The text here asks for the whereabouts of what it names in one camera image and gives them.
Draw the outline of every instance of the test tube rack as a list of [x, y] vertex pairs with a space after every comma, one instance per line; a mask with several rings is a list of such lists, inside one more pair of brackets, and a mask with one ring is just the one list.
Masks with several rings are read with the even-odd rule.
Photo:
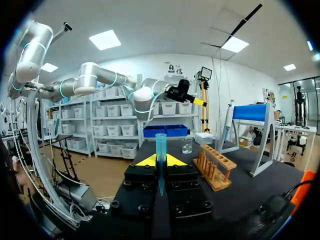
[[[237, 164], [208, 145], [201, 145], [200, 147], [202, 150], [198, 152], [198, 158], [194, 158], [193, 162], [213, 191], [216, 192], [231, 186], [230, 172], [237, 167]], [[218, 169], [219, 165], [226, 170], [225, 174]]]

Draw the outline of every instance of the blue test tube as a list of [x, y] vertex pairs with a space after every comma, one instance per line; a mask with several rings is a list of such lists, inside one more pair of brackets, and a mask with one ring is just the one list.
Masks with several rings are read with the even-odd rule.
[[155, 135], [155, 153], [156, 161], [159, 166], [158, 169], [158, 183], [160, 188], [160, 194], [163, 196], [165, 191], [165, 178], [164, 171], [167, 166], [167, 135], [164, 133], [158, 133]]

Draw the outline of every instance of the white storage bin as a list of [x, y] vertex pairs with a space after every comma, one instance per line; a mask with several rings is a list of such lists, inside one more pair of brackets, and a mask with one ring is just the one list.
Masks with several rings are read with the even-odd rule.
[[105, 136], [108, 134], [107, 126], [93, 126], [93, 132], [95, 136]]
[[95, 116], [96, 117], [107, 117], [108, 112], [106, 106], [96, 106], [95, 108]]
[[202, 145], [202, 144], [212, 144], [214, 136], [207, 132], [200, 132], [194, 134], [195, 141]]
[[121, 146], [122, 145], [123, 144], [120, 142], [109, 142], [109, 147], [110, 147], [111, 153], [121, 157], [122, 156], [122, 153], [121, 153]]
[[122, 90], [122, 88], [121, 87], [117, 87], [117, 91], [118, 91], [118, 96], [119, 97], [124, 97], [125, 95], [124, 95], [124, 91]]
[[79, 138], [79, 137], [75, 137], [73, 140], [73, 147], [75, 149], [81, 149], [84, 146], [86, 146], [86, 139], [85, 138]]
[[153, 115], [159, 115], [159, 102], [156, 102], [153, 107]]
[[82, 107], [74, 109], [74, 117], [76, 119], [81, 119], [84, 117], [84, 109]]
[[94, 93], [95, 99], [103, 99], [106, 97], [105, 86], [98, 87], [97, 91]]
[[109, 117], [118, 117], [120, 116], [120, 107], [117, 105], [106, 106], [108, 110]]
[[121, 134], [121, 128], [119, 125], [108, 125], [106, 126], [108, 129], [108, 135], [109, 136], [120, 136]]
[[61, 110], [63, 119], [72, 119], [75, 117], [75, 111], [73, 109]]
[[162, 114], [163, 115], [175, 115], [176, 114], [176, 105], [177, 104], [175, 102], [161, 103]]
[[76, 131], [76, 125], [75, 124], [62, 124], [62, 132], [64, 134], [72, 134]]
[[138, 153], [138, 143], [126, 142], [120, 149], [124, 159], [134, 159]]
[[99, 152], [101, 153], [110, 153], [109, 143], [106, 141], [98, 142]]
[[178, 103], [178, 114], [191, 114], [192, 113], [192, 103], [181, 102]]
[[129, 104], [120, 105], [121, 116], [133, 116], [134, 110]]
[[123, 136], [134, 136], [137, 134], [137, 124], [124, 124], [121, 125]]
[[52, 118], [53, 119], [59, 119], [59, 111], [53, 111], [52, 112]]
[[66, 139], [66, 145], [68, 148], [73, 148], [74, 147], [74, 137], [69, 137]]
[[118, 87], [117, 86], [112, 86], [112, 87], [107, 87], [105, 89], [105, 96], [108, 99], [114, 99], [115, 96], [118, 94]]

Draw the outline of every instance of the black cable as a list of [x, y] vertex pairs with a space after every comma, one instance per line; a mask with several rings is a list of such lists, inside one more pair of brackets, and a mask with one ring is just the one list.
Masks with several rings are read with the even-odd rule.
[[291, 188], [287, 193], [285, 193], [284, 197], [287, 198], [293, 190], [297, 189], [298, 187], [304, 185], [304, 184], [312, 184], [313, 180], [307, 180], [307, 181], [302, 181], [299, 184], [295, 185], [293, 188]]

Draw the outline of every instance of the ceiling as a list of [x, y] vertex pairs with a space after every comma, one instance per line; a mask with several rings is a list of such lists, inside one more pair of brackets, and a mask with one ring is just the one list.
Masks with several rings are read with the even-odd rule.
[[[249, 43], [244, 50], [234, 54], [202, 44], [223, 45], [226, 33], [259, 3], [262, 8], [234, 35]], [[41, 82], [52, 82], [85, 62], [146, 54], [221, 55], [276, 79], [315, 70], [304, 34], [277, 0], [47, 0], [35, 20], [55, 33], [63, 22], [73, 28], [50, 46], [45, 62], [58, 69], [42, 70]], [[122, 45], [98, 50], [89, 37], [111, 29]], [[286, 71], [289, 64], [296, 69]], [[8, 67], [5, 74], [11, 72]]]

